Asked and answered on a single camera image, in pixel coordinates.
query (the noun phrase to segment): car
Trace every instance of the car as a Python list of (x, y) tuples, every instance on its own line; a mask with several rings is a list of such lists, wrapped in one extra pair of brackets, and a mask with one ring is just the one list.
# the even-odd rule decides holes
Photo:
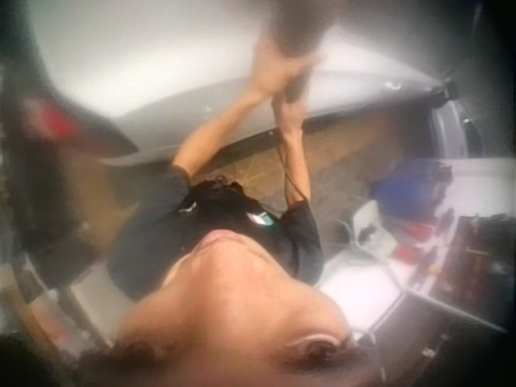
[[(6, 88), (27, 137), (72, 145), (112, 165), (170, 157), (227, 106), (273, 18), (269, 2), (244, 0), (16, 4)], [(325, 60), (310, 80), (309, 118), (443, 95), (443, 81), (354, 43), (341, 24), (322, 38)], [(274, 127), (270, 106), (262, 106), (231, 142)], [(451, 137), (460, 145), (435, 139), (439, 149), (462, 148), (466, 156), (464, 133)]]

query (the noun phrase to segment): cable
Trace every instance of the cable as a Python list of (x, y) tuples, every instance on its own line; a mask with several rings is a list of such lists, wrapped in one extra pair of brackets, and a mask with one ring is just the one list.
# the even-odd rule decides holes
[[(280, 143), (280, 136), (278, 135), (278, 132), (277, 132), (277, 129), (276, 129), (276, 133), (277, 133), (277, 139), (278, 139), (278, 143)], [(283, 157), (283, 154), (281, 153), (281, 146), (278, 146), (276, 148), (277, 150), (277, 155), (278, 157), (280, 158), (280, 163), (281, 163), (281, 167), (283, 168), (283, 171), (285, 172), (285, 177), (287, 178), (287, 180), (289, 181), (289, 183), (296, 189), (296, 191), (298, 192), (298, 194), (301, 195), (301, 197), (306, 200), (308, 202), (308, 204), (310, 204), (310, 202), (308, 201), (308, 198), (306, 197), (306, 195), (299, 189), (298, 185), (294, 182), (293, 180), (293, 177), (292, 175), (290, 174), (289, 170), (287, 169), (287, 166), (286, 166), (286, 163), (285, 163), (285, 159)]]

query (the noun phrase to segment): man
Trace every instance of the man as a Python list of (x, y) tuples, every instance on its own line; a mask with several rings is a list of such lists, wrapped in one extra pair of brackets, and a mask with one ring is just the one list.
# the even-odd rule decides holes
[[(272, 39), (260, 40), (247, 87), (185, 141), (156, 195), (124, 228), (109, 270), (138, 303), (103, 357), (104, 371), (115, 364), (136, 383), (133, 373), (148, 366), (164, 384), (188, 386), (303, 385), (307, 375), (309, 385), (321, 385), (318, 377), (341, 385), (343, 373), (349, 379), (356, 372), (362, 357), (346, 318), (311, 287), (323, 254), (309, 206), (305, 101), (288, 104), (283, 96), (317, 61), (287, 59)], [(291, 179), (283, 216), (269, 214), (238, 184), (190, 187), (238, 124), (272, 97)]]

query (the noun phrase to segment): equipment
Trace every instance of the equipment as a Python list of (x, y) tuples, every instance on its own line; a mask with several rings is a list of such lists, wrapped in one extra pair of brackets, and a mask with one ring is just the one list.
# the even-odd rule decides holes
[[(273, 30), (280, 50), (296, 58), (315, 51), (324, 33), (334, 21), (334, 0), (279, 0)], [(310, 77), (302, 74), (286, 88), (287, 102), (301, 96)]]

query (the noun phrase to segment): eye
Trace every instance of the eye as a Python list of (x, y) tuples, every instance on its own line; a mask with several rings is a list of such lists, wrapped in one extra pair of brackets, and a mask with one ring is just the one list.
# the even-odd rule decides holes
[(310, 335), (294, 341), (287, 348), (298, 359), (324, 360), (334, 355), (340, 346), (340, 340), (333, 336)]

